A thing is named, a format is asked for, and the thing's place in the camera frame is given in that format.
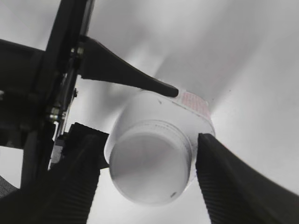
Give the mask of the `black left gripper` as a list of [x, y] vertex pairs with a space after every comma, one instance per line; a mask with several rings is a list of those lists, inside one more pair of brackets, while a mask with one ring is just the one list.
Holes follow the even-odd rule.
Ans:
[[0, 42], [0, 144], [23, 150], [21, 186], [48, 170], [53, 136], [74, 98], [93, 11], [91, 0], [60, 2], [45, 50]]

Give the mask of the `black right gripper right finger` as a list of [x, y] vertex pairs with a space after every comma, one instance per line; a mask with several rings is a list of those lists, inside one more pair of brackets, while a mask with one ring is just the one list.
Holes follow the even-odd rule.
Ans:
[[213, 135], [198, 135], [196, 173], [213, 224], [297, 224], [299, 197], [239, 159]]

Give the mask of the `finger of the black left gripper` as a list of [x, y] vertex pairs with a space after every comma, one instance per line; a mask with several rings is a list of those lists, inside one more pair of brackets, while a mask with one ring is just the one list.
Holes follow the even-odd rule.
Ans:
[[104, 81], [152, 91], [166, 97], [178, 96], [179, 90], [130, 65], [97, 40], [84, 36], [79, 75], [82, 79]]

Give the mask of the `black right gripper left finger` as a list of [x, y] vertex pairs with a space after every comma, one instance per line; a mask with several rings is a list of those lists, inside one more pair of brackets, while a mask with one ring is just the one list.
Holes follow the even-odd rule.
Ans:
[[29, 185], [0, 200], [2, 224], [85, 224], [99, 181], [108, 134], [74, 123], [62, 159]]

